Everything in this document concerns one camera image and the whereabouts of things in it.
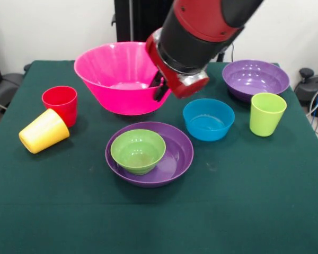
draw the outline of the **table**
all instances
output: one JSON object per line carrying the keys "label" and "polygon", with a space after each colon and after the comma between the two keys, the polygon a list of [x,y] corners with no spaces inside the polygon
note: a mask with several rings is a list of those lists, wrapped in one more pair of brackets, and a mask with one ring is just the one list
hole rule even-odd
{"label": "table", "polygon": [[[318,140],[291,89],[274,135],[249,130],[249,106],[229,96],[225,63],[189,99],[173,95],[155,113],[117,116],[75,75],[72,61],[36,61],[0,123],[2,253],[318,253]],[[18,132],[44,111],[49,87],[78,91],[71,137],[37,155]],[[161,121],[186,132],[182,110],[196,98],[229,104],[236,120],[217,142],[191,138],[195,158],[170,185],[142,189],[118,178],[104,149],[120,128]]]}

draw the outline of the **large pink bowl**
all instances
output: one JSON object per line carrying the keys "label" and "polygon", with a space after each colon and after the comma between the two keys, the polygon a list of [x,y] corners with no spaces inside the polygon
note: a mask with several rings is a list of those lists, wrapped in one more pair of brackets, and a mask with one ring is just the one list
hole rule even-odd
{"label": "large pink bowl", "polygon": [[153,100],[157,87],[148,88],[158,69],[143,42],[117,42],[91,49],[74,63],[77,75],[108,111],[142,115],[163,105]]}

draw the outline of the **plastic cup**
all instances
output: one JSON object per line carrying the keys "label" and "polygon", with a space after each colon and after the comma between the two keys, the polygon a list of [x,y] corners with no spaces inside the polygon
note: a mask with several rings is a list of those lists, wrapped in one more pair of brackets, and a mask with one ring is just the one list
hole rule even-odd
{"label": "plastic cup", "polygon": [[52,109],[43,112],[19,133],[21,142],[31,153],[38,153],[68,137],[66,124]]}
{"label": "plastic cup", "polygon": [[285,100],[276,94],[254,95],[251,100],[251,131],[261,137],[272,135],[286,107]]}
{"label": "plastic cup", "polygon": [[72,127],[77,118],[78,96],[70,86],[55,86],[44,92],[42,102],[60,115],[67,127]]}

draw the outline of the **yellow cup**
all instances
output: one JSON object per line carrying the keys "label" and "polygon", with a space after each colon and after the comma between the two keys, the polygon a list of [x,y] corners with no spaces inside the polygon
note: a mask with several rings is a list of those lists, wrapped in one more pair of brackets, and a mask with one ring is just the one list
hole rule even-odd
{"label": "yellow cup", "polygon": [[19,133],[21,142],[31,153],[38,153],[68,137],[66,124],[52,109],[43,112]]}

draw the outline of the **shallow purple bowl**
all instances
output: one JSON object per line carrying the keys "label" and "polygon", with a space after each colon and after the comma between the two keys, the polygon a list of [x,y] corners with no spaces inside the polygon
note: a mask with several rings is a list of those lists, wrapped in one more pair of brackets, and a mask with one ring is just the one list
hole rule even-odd
{"label": "shallow purple bowl", "polygon": [[[135,129],[145,129],[158,133],[165,140],[166,152],[153,170],[137,176],[120,167],[111,156],[111,145],[114,139],[122,133]],[[193,160],[193,145],[190,139],[179,129],[160,122],[135,123],[119,130],[108,141],[105,150],[107,164],[122,179],[131,184],[144,187],[160,187],[182,176]]]}
{"label": "shallow purple bowl", "polygon": [[257,60],[229,63],[223,70],[228,90],[238,99],[250,102],[258,93],[280,94],[290,83],[287,74],[278,66]]}

